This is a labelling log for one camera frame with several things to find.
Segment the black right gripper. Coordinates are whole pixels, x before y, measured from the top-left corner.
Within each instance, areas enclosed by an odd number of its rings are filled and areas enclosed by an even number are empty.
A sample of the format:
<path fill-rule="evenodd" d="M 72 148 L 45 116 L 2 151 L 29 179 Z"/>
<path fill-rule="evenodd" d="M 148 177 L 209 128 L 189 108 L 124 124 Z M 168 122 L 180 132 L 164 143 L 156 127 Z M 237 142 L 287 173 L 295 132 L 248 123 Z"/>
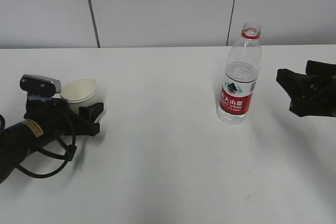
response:
<path fill-rule="evenodd" d="M 335 117 L 336 64 L 308 60 L 306 73 L 278 69 L 276 81 L 291 98 L 289 111 L 299 117 Z"/>

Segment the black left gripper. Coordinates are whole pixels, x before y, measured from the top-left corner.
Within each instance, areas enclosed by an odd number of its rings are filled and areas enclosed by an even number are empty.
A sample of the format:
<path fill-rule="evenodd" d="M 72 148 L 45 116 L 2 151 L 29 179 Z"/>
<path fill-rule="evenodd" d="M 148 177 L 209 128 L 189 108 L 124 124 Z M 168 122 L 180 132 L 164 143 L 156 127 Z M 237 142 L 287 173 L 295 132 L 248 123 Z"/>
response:
<path fill-rule="evenodd" d="M 100 123 L 96 120 L 103 113 L 103 103 L 79 107 L 79 115 L 71 111 L 61 99 L 26 100 L 25 119 L 39 124 L 52 136 L 96 136 L 100 133 Z"/>

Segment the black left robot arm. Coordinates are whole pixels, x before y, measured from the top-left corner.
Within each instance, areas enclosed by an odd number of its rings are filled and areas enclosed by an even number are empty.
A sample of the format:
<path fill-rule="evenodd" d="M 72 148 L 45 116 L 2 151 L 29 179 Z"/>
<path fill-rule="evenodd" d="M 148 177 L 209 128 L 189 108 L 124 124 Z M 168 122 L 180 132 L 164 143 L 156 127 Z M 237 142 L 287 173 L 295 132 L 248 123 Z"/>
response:
<path fill-rule="evenodd" d="M 58 174 L 72 161 L 77 137 L 95 136 L 100 132 L 96 119 L 103 111 L 102 102 L 82 106 L 75 113 L 62 99 L 28 100 L 24 120 L 1 128 L 1 181 L 14 169 L 38 179 Z M 33 173 L 21 163 L 35 152 L 61 160 L 62 164 L 47 174 Z"/>

